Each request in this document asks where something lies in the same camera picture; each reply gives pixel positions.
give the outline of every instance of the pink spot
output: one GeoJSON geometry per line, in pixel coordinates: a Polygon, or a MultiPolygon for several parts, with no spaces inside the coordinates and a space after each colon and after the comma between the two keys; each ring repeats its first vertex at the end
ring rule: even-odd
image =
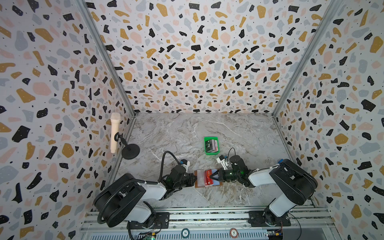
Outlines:
{"type": "Polygon", "coordinates": [[[231,6],[229,5],[229,2],[227,2],[227,13],[229,13],[229,14],[232,13],[231,6]]]}
{"type": "Polygon", "coordinates": [[[32,56],[29,54],[29,52],[24,52],[23,57],[25,59],[32,59],[32,56]]]}
{"type": "Polygon", "coordinates": [[[12,53],[2,50],[1,48],[0,48],[0,54],[5,58],[15,58],[15,56],[12,53]]]}
{"type": "Polygon", "coordinates": [[[49,137],[54,137],[55,135],[53,134],[53,127],[51,124],[45,125],[44,133],[49,136],[49,137]]]}
{"type": "Polygon", "coordinates": [[[39,163],[39,164],[37,164],[37,168],[42,171],[42,170],[47,169],[47,165],[39,163]]]}
{"type": "Polygon", "coordinates": [[[45,156],[45,151],[43,149],[39,150],[39,159],[42,160],[45,156]]]}
{"type": "Polygon", "coordinates": [[[170,13],[172,14],[172,16],[174,17],[174,16],[175,16],[175,10],[173,9],[173,6],[171,6],[171,7],[169,8],[169,11],[170,11],[170,13]]]}
{"type": "Polygon", "coordinates": [[[220,39],[223,41],[224,44],[228,44],[231,39],[231,35],[229,35],[228,33],[223,33],[221,34],[220,39]]]}
{"type": "Polygon", "coordinates": [[[61,141],[65,141],[65,140],[71,140],[71,136],[67,134],[63,134],[63,136],[61,137],[61,141]]]}
{"type": "Polygon", "coordinates": [[[10,156],[16,151],[17,147],[13,147],[6,151],[1,157],[0,157],[0,163],[6,163],[10,156]]]}
{"type": "Polygon", "coordinates": [[[30,178],[32,175],[33,175],[32,172],[31,172],[31,173],[28,173],[27,175],[25,175],[25,176],[23,177],[23,181],[24,181],[24,182],[27,181],[28,178],[30,178]]]}
{"type": "Polygon", "coordinates": [[[56,163],[52,163],[48,170],[48,178],[53,181],[59,180],[59,176],[57,175],[57,165],[56,163]]]}

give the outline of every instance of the terrazzo wallpaper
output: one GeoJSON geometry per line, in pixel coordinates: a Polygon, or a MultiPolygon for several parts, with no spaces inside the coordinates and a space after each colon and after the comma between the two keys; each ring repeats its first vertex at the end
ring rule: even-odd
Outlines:
{"type": "Polygon", "coordinates": [[[343,239],[383,239],[382,0],[341,6],[277,115],[343,239]]]}
{"type": "Polygon", "coordinates": [[[86,4],[137,113],[268,113],[330,1],[86,4]]]}
{"type": "Polygon", "coordinates": [[[71,1],[1,1],[0,37],[0,239],[77,239],[125,106],[71,1]]]}

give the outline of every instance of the gray marble surface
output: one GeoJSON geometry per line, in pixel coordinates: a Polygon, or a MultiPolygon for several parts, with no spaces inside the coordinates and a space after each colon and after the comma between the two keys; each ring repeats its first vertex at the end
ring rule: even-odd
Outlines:
{"type": "MultiPolygon", "coordinates": [[[[139,145],[140,154],[133,160],[123,159],[116,179],[128,172],[135,178],[157,180],[161,158],[167,150],[179,160],[190,161],[188,172],[219,168],[216,155],[204,152],[206,136],[218,137],[220,154],[225,156],[234,147],[249,169],[269,167],[289,158],[270,115],[139,113],[129,143],[139,145]]],[[[167,154],[163,175],[175,165],[167,154]]],[[[265,206],[280,194],[275,184],[247,188],[239,183],[223,183],[184,188],[168,199],[149,203],[153,207],[265,206]]]]}

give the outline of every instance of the black cable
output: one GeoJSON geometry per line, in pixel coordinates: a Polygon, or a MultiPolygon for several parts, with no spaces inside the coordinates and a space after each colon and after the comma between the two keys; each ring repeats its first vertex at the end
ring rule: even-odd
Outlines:
{"type": "Polygon", "coordinates": [[[162,159],[161,159],[160,177],[159,177],[159,179],[157,180],[158,182],[160,182],[160,181],[163,179],[164,159],[165,159],[167,153],[169,153],[169,154],[176,160],[177,164],[180,165],[180,162],[179,162],[178,159],[175,157],[175,155],[173,155],[173,153],[171,153],[170,151],[165,151],[164,154],[163,154],[163,157],[162,157],[162,159]]]}
{"type": "Polygon", "coordinates": [[[295,216],[293,216],[294,219],[296,219],[296,221],[299,223],[299,226],[300,226],[300,235],[299,237],[297,238],[297,240],[299,240],[299,238],[301,237],[301,225],[300,225],[300,222],[299,220],[297,220],[297,218],[295,216]]]}

